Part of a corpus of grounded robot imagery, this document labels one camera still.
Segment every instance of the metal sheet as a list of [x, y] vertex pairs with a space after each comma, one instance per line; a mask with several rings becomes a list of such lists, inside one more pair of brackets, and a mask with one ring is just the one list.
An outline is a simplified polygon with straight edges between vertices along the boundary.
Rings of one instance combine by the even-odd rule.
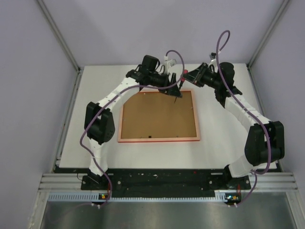
[[222, 203], [110, 203], [101, 209], [80, 206], [63, 215], [78, 204], [49, 202], [41, 229], [296, 228], [285, 193], [254, 193], [239, 208]]

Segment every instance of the orange frame border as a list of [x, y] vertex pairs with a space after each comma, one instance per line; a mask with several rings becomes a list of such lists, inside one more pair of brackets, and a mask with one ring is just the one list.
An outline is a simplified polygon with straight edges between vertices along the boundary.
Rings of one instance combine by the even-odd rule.
[[[192, 103], [193, 103], [193, 112], [195, 119], [195, 129], [196, 129], [196, 137], [168, 137], [168, 138], [130, 138], [130, 139], [122, 139], [122, 120], [123, 120], [123, 110], [124, 106], [120, 111], [120, 119], [119, 119], [119, 131], [118, 131], [118, 142], [119, 143], [140, 143], [140, 142], [194, 142], [200, 141], [200, 130], [197, 116], [197, 107], [195, 103], [194, 91], [192, 89], [189, 90], [181, 90], [182, 92], [191, 92], [192, 95]], [[147, 91], [147, 92], [139, 92], [139, 93], [155, 93], [158, 91]]]

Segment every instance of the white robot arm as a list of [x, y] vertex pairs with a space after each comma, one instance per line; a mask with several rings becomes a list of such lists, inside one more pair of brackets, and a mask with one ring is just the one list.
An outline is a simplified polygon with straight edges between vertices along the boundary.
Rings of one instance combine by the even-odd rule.
[[[171, 81], [168, 80], [168, 68], [166, 68], [165, 74], [157, 73], [155, 71], [157, 62], [159, 62], [158, 59], [151, 56], [145, 56], [139, 70], [131, 70], [128, 72], [121, 84], [107, 97], [100, 100], [96, 104], [91, 102], [87, 106], [85, 128], [88, 126], [88, 123], [92, 120], [95, 114], [97, 114], [97, 111], [99, 111], [111, 99], [118, 95], [118, 97], [108, 107], [106, 107], [101, 117], [94, 122], [87, 133], [94, 156], [95, 158], [100, 159], [100, 166], [104, 171], [108, 169], [108, 150], [104, 150], [106, 145], [105, 142], [109, 141], [114, 134], [114, 124], [111, 112], [118, 111], [130, 97], [139, 92], [139, 88], [132, 88], [122, 94], [120, 94], [120, 92], [130, 86], [152, 85], [162, 87], [171, 85], [173, 82], [175, 82], [174, 73]], [[260, 164], [267, 162], [267, 139], [261, 126], [258, 125], [256, 121], [248, 114], [249, 111], [253, 113], [268, 130], [272, 150], [272, 161], [284, 157], [284, 128], [280, 122], [271, 122], [269, 119], [262, 116], [257, 110], [251, 107], [242, 96], [242, 93], [235, 86], [233, 86], [234, 67], [232, 64], [227, 62], [221, 63], [221, 68], [230, 89], [235, 94], [235, 97], [246, 107], [246, 110], [230, 96], [223, 85], [219, 73], [212, 71], [208, 64], [201, 64], [197, 69], [184, 74], [183, 78], [198, 87], [208, 85], [214, 88], [216, 100], [225, 109], [232, 113], [248, 132], [245, 154], [224, 168], [224, 179], [229, 182], [234, 177], [243, 177], [248, 175], [251, 170], [256, 169]], [[180, 88], [175, 86], [171, 90], [160, 90], [160, 92], [181, 97], [179, 91]], [[93, 159], [91, 160], [89, 169], [96, 175], [103, 175], [102, 172], [96, 167]]]

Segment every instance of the gray wall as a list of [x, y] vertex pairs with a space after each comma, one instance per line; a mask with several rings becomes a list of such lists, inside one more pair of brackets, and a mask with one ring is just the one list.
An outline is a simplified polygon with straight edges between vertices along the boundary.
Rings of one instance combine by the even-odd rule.
[[305, 200], [305, 1], [293, 0], [253, 67], [268, 117], [285, 126], [282, 164]]
[[1, 0], [0, 228], [26, 228], [75, 71], [33, 0]]
[[222, 60], [247, 62], [282, 0], [45, 0], [78, 64], [139, 64], [178, 50], [209, 61], [222, 31]]

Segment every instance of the cork board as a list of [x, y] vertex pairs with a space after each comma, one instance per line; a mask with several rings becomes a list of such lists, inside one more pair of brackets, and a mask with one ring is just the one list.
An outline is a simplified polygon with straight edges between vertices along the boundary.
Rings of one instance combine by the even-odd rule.
[[199, 141], [197, 110], [192, 90], [183, 98], [160, 92], [139, 92], [121, 109], [118, 142]]

